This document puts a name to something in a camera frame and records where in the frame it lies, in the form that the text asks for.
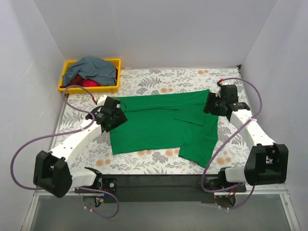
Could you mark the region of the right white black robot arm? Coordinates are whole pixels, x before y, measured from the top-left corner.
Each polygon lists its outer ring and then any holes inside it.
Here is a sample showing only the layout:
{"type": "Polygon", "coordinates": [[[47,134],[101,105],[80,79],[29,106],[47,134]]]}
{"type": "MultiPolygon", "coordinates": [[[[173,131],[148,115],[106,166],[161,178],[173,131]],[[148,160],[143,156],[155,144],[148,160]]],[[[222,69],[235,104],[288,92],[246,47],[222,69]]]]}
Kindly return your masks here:
{"type": "Polygon", "coordinates": [[[250,153],[245,165],[221,168],[217,178],[207,185],[229,191],[243,183],[251,186],[285,183],[289,154],[286,145],[277,144],[262,130],[248,104],[239,101],[236,85],[219,83],[218,86],[218,93],[208,95],[204,112],[226,117],[238,129],[250,153]]]}

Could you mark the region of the green t-shirt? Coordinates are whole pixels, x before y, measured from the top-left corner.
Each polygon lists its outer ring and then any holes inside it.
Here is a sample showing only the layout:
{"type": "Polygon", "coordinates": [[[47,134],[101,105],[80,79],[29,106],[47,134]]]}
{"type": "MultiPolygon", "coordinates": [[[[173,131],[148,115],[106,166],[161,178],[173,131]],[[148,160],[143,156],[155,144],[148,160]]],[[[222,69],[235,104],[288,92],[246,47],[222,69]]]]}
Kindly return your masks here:
{"type": "Polygon", "coordinates": [[[120,97],[127,122],[110,131],[113,154],[179,148],[206,167],[218,141],[218,116],[203,109],[210,90],[120,97]]]}

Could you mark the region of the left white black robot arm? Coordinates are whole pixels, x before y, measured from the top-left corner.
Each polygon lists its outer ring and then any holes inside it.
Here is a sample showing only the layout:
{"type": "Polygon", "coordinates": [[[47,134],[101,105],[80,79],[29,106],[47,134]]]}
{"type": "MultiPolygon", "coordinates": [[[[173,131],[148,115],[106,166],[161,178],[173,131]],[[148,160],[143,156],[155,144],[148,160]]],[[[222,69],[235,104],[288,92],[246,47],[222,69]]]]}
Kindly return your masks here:
{"type": "Polygon", "coordinates": [[[102,174],[91,167],[73,171],[71,164],[92,140],[125,122],[127,118],[121,101],[106,95],[100,97],[96,107],[82,121],[79,132],[71,134],[49,152],[37,154],[33,183],[58,198],[79,187],[98,192],[103,185],[102,174]]]}

